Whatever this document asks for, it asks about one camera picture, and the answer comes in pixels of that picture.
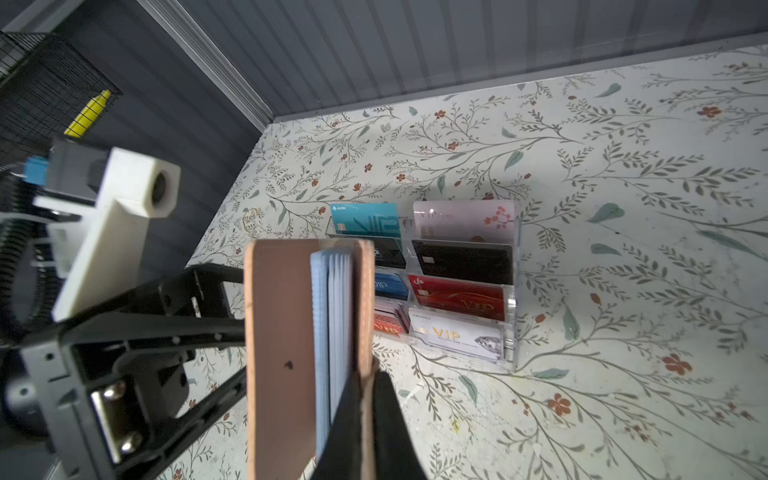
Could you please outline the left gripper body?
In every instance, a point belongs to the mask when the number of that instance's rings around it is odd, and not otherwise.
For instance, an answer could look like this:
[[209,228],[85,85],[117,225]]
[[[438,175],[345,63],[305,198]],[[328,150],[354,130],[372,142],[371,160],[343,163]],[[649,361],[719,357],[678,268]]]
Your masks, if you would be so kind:
[[24,384],[11,389],[10,415],[25,432],[50,439],[67,479],[153,479],[115,474],[149,439],[148,424],[179,418],[189,394],[188,351],[92,352],[62,345],[62,325],[18,348]]

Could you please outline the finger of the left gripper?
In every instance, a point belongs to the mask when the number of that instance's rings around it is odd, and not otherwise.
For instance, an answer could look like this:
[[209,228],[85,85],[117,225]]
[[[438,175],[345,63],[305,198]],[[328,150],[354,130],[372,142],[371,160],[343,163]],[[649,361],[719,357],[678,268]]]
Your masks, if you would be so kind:
[[225,413],[244,398],[246,369],[241,368],[226,382],[200,400],[179,418],[150,422],[149,439],[130,454],[115,474],[161,474]]
[[241,347],[244,321],[230,311],[227,283],[243,284],[244,271],[210,263],[188,267],[66,321],[59,341],[76,350],[104,353]]

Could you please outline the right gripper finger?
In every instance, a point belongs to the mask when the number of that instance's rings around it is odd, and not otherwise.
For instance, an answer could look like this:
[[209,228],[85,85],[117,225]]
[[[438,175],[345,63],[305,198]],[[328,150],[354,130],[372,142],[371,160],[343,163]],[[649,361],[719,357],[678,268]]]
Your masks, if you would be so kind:
[[377,371],[347,381],[339,412],[314,479],[424,479],[426,477],[390,376]]

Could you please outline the pink leather card wallet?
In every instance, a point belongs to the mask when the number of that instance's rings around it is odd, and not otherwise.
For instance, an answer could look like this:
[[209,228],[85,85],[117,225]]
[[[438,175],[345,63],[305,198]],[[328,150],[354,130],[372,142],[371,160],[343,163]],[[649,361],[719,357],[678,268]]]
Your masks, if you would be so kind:
[[297,479],[316,454],[315,341],[310,257],[352,253],[352,367],[375,370],[374,246],[357,238],[260,239],[244,260],[250,479]]

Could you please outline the clear acrylic card holder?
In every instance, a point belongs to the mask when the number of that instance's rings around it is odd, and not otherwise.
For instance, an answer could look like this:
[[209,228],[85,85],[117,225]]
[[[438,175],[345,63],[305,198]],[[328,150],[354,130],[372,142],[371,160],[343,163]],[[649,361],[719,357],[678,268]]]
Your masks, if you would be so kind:
[[337,203],[330,212],[330,236],[373,244],[378,332],[515,368],[514,201]]

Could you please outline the white VIP card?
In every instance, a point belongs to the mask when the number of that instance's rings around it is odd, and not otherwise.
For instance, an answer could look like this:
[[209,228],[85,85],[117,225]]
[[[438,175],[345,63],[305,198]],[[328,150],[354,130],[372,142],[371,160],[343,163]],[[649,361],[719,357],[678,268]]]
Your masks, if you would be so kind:
[[504,335],[497,321],[411,306],[413,335],[425,343],[487,360],[504,356]]

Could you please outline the blue VIP card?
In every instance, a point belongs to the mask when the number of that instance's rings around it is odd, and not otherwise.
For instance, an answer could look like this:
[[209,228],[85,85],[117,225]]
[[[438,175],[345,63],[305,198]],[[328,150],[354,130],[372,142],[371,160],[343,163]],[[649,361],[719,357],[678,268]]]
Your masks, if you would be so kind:
[[395,273],[375,274],[375,294],[380,297],[407,301],[409,291],[401,277]]

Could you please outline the red VIP card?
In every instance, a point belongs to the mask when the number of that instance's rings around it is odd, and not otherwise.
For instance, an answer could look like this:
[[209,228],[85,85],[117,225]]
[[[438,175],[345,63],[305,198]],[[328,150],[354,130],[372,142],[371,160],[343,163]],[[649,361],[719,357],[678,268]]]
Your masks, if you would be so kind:
[[506,298],[501,286],[413,274],[408,279],[423,307],[505,320]]

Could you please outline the black VIP card left column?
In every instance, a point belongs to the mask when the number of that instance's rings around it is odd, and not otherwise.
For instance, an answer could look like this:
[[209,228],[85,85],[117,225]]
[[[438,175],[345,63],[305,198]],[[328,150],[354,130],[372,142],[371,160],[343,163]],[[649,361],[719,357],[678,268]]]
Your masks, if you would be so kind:
[[400,241],[396,238],[375,237],[374,244],[375,263],[378,267],[405,269],[406,259],[402,253]]

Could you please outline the teal VIP card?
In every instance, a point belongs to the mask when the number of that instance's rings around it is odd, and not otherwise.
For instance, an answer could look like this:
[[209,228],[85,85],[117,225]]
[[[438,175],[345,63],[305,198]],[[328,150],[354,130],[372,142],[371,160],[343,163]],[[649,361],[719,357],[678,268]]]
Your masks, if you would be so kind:
[[393,238],[401,236],[396,204],[332,204],[331,215],[337,234]]

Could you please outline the black card right column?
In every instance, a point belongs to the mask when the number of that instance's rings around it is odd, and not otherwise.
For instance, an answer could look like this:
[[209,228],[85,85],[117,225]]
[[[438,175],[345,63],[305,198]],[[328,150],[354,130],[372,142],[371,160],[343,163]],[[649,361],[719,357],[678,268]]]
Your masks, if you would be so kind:
[[512,285],[513,249],[509,245],[414,239],[415,256],[427,276]]

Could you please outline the pink VIP card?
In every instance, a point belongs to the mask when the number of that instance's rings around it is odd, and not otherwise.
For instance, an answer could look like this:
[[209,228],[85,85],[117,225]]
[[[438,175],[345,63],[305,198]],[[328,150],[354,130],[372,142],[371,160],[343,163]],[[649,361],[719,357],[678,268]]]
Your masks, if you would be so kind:
[[515,236],[511,200],[416,201],[415,228],[421,238],[507,243]]

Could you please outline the yellow marker pen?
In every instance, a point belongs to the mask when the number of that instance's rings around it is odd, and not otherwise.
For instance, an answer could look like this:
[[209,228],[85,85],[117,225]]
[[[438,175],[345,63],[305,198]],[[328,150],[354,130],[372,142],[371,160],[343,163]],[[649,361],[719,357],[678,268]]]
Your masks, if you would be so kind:
[[65,129],[64,135],[72,138],[83,138],[104,113],[111,96],[110,90],[103,90],[93,97]]

